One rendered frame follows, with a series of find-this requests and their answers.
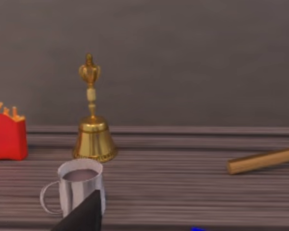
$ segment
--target mug rim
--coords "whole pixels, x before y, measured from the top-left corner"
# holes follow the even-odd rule
[[[63,164],[61,164],[61,165],[58,167],[57,175],[58,175],[58,177],[59,177],[59,180],[64,180],[64,181],[68,181],[68,182],[76,182],[76,181],[73,181],[73,180],[66,180],[66,179],[64,179],[63,176],[61,176],[60,172],[62,171],[62,169],[63,169],[66,165],[68,165],[68,164],[70,164],[70,163],[73,163],[73,162],[77,162],[77,161],[94,162],[94,163],[97,163],[97,164],[100,166],[100,168],[101,168],[99,172],[97,172],[96,170],[94,170],[94,171],[97,172],[97,175],[95,175],[94,177],[92,177],[92,178],[90,178],[90,179],[87,179],[87,180],[80,180],[79,182],[86,182],[86,181],[89,181],[89,180],[98,178],[100,175],[102,175],[102,172],[103,172],[103,168],[104,168],[104,167],[103,167],[103,165],[102,165],[100,162],[98,162],[97,160],[89,159],[89,158],[79,158],[79,159],[72,159],[72,160],[65,161]]]

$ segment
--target red french fry box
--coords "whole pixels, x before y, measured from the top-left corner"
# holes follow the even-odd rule
[[[26,121],[0,114],[0,159],[23,160],[27,155]]]

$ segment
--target coffee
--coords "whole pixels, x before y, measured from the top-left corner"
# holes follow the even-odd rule
[[[78,169],[71,171],[69,173],[66,173],[63,176],[63,179],[68,181],[84,181],[92,179],[97,175],[97,172],[91,169]]]

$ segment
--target bell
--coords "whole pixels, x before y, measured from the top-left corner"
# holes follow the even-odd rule
[[[86,64],[79,68],[79,75],[88,84],[87,98],[91,116],[79,123],[79,134],[73,149],[74,158],[90,158],[99,162],[113,159],[118,150],[111,138],[107,121],[95,115],[94,83],[99,78],[101,68],[93,63],[92,55],[87,54]]]

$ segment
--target mug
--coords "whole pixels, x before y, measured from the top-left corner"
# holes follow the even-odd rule
[[[78,174],[78,170],[85,170],[94,173],[94,175]],[[49,214],[62,214],[66,217],[74,208],[79,206],[95,190],[101,193],[102,215],[105,212],[105,190],[103,184],[103,165],[96,160],[81,158],[63,163],[58,168],[59,180],[44,186],[40,192],[40,203],[43,209]],[[45,193],[47,189],[55,184],[59,184],[59,196],[61,210],[50,210],[45,203]]]

